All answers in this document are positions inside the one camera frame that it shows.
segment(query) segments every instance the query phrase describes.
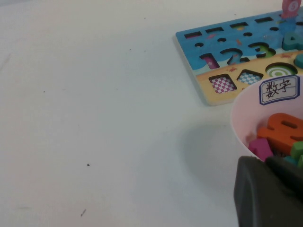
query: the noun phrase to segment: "checkered pattern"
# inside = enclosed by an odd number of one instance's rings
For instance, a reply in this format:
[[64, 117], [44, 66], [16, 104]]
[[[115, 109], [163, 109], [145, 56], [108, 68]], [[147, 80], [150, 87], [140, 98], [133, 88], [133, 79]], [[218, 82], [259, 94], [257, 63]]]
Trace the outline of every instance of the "checkered pattern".
[[213, 85], [213, 88], [215, 89], [216, 93], [224, 93], [233, 91], [236, 89], [234, 84], [232, 83], [231, 79], [226, 77], [220, 77], [216, 79], [211, 79], [210, 82]]
[[241, 76], [238, 78], [238, 81], [248, 85], [252, 85], [253, 83], [258, 82], [259, 80], [261, 80], [260, 76], [247, 72], [243, 72]]

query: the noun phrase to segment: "rectangular hole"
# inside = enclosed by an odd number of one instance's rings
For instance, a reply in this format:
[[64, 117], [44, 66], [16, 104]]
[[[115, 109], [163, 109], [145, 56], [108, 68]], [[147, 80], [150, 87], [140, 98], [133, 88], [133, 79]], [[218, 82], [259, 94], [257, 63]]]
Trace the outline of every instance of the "rectangular hole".
[[215, 28], [211, 28], [211, 29], [207, 29], [206, 33], [212, 33], [212, 32], [221, 32], [224, 31], [222, 27], [215, 27]]
[[248, 24], [246, 22], [240, 22], [237, 24], [230, 25], [231, 28], [239, 28], [239, 27], [244, 27], [244, 26], [248, 26]]
[[255, 19], [255, 21], [259, 24], [259, 23], [264, 23], [264, 22], [268, 22], [268, 21], [272, 21], [273, 18], [271, 17], [264, 17], [264, 18], [260, 18], [260, 19]]
[[221, 74], [209, 78], [216, 93], [225, 93], [237, 90], [236, 85], [228, 74]]
[[194, 37], [201, 36], [201, 35], [202, 35], [201, 32], [193, 32], [193, 33], [185, 34], [184, 36], [186, 39], [189, 39], [189, 38], [194, 38]]

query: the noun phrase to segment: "plastic bowl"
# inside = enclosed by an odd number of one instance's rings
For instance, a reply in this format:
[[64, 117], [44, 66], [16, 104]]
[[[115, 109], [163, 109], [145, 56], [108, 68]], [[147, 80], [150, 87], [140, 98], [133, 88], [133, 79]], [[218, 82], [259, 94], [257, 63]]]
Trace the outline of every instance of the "plastic bowl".
[[[285, 82], [288, 80], [293, 84], [284, 89]], [[267, 125], [271, 115], [286, 113], [303, 118], [302, 87], [303, 75], [275, 77], [258, 81], [237, 96], [232, 105], [231, 125], [237, 137], [237, 150], [241, 156], [255, 156], [248, 149], [248, 145], [257, 137], [258, 128]]]

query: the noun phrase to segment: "wooden puzzle board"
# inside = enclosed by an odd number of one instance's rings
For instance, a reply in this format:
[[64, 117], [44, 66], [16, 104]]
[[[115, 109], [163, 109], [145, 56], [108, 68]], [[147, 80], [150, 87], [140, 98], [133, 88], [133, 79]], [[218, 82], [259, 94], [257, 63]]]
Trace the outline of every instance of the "wooden puzzle board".
[[303, 7], [297, 17], [282, 19], [281, 14], [272, 12], [176, 33], [210, 105], [232, 102], [259, 80], [303, 74], [294, 65], [303, 51], [282, 49], [286, 33], [303, 36]]

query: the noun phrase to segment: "orange number piece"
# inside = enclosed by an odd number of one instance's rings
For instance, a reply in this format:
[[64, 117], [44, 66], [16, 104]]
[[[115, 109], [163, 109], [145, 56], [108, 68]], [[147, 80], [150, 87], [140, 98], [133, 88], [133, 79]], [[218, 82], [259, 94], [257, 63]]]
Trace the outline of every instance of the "orange number piece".
[[303, 140], [303, 120], [285, 113], [273, 114], [257, 136], [266, 138], [273, 149], [290, 155], [293, 143]]

